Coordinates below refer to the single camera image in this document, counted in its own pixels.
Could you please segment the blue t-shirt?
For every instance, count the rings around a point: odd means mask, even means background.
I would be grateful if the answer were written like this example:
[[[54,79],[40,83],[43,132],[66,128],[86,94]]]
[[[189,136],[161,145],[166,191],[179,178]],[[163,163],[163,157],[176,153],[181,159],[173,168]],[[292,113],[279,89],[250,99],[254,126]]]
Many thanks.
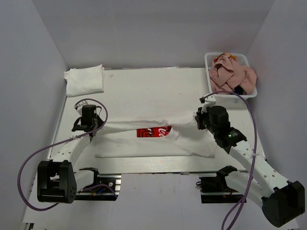
[[[234,88],[234,93],[239,94],[239,95],[244,95],[245,91],[241,86],[238,85]]]

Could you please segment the white red-print t-shirt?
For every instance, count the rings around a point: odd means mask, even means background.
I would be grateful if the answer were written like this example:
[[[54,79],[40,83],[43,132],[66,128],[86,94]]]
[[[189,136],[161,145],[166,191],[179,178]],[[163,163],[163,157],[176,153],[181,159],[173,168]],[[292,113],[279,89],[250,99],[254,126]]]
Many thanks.
[[[192,112],[136,120],[110,120],[92,143],[97,158],[200,156],[215,157],[208,131],[199,130]]]

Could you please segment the pink t-shirt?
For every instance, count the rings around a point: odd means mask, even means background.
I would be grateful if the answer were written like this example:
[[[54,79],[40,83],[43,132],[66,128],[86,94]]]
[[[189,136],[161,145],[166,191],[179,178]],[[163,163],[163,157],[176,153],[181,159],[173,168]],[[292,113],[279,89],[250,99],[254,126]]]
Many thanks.
[[[241,65],[238,58],[230,53],[222,53],[212,61],[209,78],[213,92],[223,94],[234,92],[236,86],[241,86],[245,95],[250,95],[256,89],[257,75],[246,65]]]

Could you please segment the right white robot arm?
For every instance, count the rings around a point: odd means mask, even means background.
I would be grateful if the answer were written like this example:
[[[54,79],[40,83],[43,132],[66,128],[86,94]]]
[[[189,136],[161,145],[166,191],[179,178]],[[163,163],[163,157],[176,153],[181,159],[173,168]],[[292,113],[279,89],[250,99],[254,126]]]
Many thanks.
[[[214,189],[245,193],[258,205],[265,218],[275,227],[281,227],[305,212],[305,188],[299,182],[291,182],[272,168],[263,157],[256,155],[247,138],[232,127],[226,109],[222,106],[198,108],[195,116],[199,130],[209,131],[227,154],[236,159],[253,179],[229,165],[218,170],[214,181],[201,178],[203,192]]]

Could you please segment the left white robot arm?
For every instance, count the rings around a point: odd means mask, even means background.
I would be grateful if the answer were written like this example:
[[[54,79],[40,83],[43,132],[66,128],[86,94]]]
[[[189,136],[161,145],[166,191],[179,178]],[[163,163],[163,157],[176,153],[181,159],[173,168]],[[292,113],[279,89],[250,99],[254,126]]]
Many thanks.
[[[81,116],[72,128],[73,140],[65,143],[60,151],[37,167],[37,199],[39,202],[72,203],[84,188],[97,191],[101,187],[98,169],[75,169],[75,164],[84,149],[92,142],[103,120],[97,113],[98,106],[86,104]]]

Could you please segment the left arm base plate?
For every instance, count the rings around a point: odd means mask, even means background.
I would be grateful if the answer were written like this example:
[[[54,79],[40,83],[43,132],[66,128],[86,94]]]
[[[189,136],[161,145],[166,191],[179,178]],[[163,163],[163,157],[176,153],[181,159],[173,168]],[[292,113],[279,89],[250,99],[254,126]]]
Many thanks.
[[[116,201],[120,192],[121,175],[98,175],[95,182],[79,191],[77,201]]]

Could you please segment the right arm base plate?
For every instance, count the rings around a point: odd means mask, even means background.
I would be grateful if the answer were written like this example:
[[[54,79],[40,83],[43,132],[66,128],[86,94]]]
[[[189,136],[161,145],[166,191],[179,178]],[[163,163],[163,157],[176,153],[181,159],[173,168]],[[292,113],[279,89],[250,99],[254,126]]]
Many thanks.
[[[200,190],[202,204],[235,204],[243,197],[234,189],[218,185],[213,176],[200,177],[196,187]]]

